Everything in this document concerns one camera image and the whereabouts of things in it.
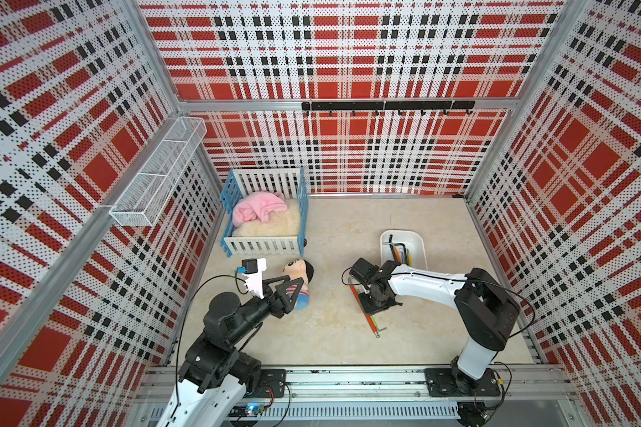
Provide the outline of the red sleeve hex key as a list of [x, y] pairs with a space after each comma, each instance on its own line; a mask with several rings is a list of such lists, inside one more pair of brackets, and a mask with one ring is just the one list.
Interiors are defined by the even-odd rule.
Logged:
[[[350, 285], [349, 288], [351, 289], [352, 294], [354, 295], [354, 299], [356, 300], [356, 302], [357, 302], [357, 304], [359, 306], [359, 309], [361, 310], [361, 313], [363, 314], [363, 317], [367, 321], [366, 316], [370, 316], [370, 315], [368, 315], [368, 313], [366, 313], [366, 311], [363, 309], [363, 306], [361, 305], [361, 299], [360, 299], [358, 291], [356, 290], [355, 286], [353, 286], [353, 285]], [[374, 336], [375, 336], [375, 338], [379, 339], [380, 338], [380, 333], [379, 334], [374, 334]]]

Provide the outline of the black large hex key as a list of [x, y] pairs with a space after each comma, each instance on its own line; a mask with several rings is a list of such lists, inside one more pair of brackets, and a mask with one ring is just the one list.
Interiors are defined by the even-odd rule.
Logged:
[[407, 262], [406, 262], [406, 250], [408, 250], [408, 249], [407, 249], [406, 245], [404, 243], [401, 243], [401, 242], [393, 242], [392, 240], [389, 240], [388, 242], [392, 242], [395, 245], [395, 247], [398, 249], [398, 251], [400, 253], [400, 256], [401, 256], [401, 260], [402, 260], [401, 264], [407, 265]]

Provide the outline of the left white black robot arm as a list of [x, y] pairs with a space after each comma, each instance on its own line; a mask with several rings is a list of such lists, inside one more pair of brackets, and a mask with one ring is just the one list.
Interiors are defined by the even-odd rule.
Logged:
[[174, 372], [172, 396], [159, 426], [219, 426], [247, 394], [258, 390], [260, 360], [241, 341], [256, 335], [264, 321], [292, 313], [304, 279], [281, 276], [263, 282], [264, 296], [242, 302], [231, 291], [212, 299], [203, 330]]

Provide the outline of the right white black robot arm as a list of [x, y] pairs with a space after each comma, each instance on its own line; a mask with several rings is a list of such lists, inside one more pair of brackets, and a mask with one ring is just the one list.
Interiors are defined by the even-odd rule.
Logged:
[[453, 361], [452, 373], [470, 384], [479, 382], [496, 355], [505, 350], [521, 313], [518, 297], [479, 268], [466, 274], [444, 274], [396, 261], [377, 266], [361, 258], [348, 272], [364, 288], [359, 301], [368, 315], [397, 306], [398, 296], [436, 302], [457, 311], [468, 339]]

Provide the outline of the white plastic storage box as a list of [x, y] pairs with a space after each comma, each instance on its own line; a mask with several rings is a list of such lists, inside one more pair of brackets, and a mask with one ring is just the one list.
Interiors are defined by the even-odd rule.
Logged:
[[379, 239], [380, 263], [396, 261], [415, 269], [427, 270], [427, 254], [423, 238], [414, 231], [388, 230]]

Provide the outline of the plush doll striped hat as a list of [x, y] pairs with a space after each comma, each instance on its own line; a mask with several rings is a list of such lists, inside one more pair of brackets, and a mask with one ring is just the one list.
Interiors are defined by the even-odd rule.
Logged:
[[282, 273], [289, 276], [291, 281], [301, 279], [300, 283], [293, 284], [286, 288], [286, 295], [292, 298], [295, 292], [298, 291], [295, 309], [302, 310], [306, 308], [310, 302], [309, 285], [313, 279], [313, 265], [303, 258], [299, 258], [287, 263], [283, 267]]

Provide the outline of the cream fluffy mattress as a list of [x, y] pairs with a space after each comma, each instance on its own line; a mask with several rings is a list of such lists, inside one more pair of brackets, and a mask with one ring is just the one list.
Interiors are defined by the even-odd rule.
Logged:
[[301, 213], [296, 199], [286, 200], [288, 210], [273, 212], [269, 215], [269, 222], [257, 219], [245, 222], [231, 234], [233, 238], [272, 238], [295, 237], [301, 230]]

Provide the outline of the pink plush blanket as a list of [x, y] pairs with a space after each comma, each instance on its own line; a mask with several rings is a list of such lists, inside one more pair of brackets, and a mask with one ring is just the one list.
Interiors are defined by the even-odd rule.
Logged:
[[271, 213], [288, 211], [288, 204], [283, 195], [267, 191], [258, 191], [241, 199], [233, 209], [233, 224], [240, 227], [246, 222], [270, 221]]

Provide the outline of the blue white toy crib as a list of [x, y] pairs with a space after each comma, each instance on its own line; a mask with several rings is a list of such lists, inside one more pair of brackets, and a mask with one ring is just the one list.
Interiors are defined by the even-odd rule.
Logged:
[[304, 168], [233, 169], [220, 200], [227, 256], [304, 254], [309, 211]]

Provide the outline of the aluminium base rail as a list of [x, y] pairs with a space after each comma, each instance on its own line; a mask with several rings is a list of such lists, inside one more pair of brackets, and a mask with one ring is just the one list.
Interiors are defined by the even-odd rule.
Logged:
[[267, 367], [256, 393], [235, 380], [203, 395], [171, 368], [142, 381], [131, 426], [586, 426], [556, 365], [493, 366], [476, 392], [446, 366]]

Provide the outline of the black wall hook rail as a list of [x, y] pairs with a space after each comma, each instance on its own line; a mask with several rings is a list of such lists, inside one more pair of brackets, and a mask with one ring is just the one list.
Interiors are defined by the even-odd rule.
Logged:
[[466, 113], [475, 108], [475, 101], [305, 101], [302, 111], [442, 111], [462, 110]]

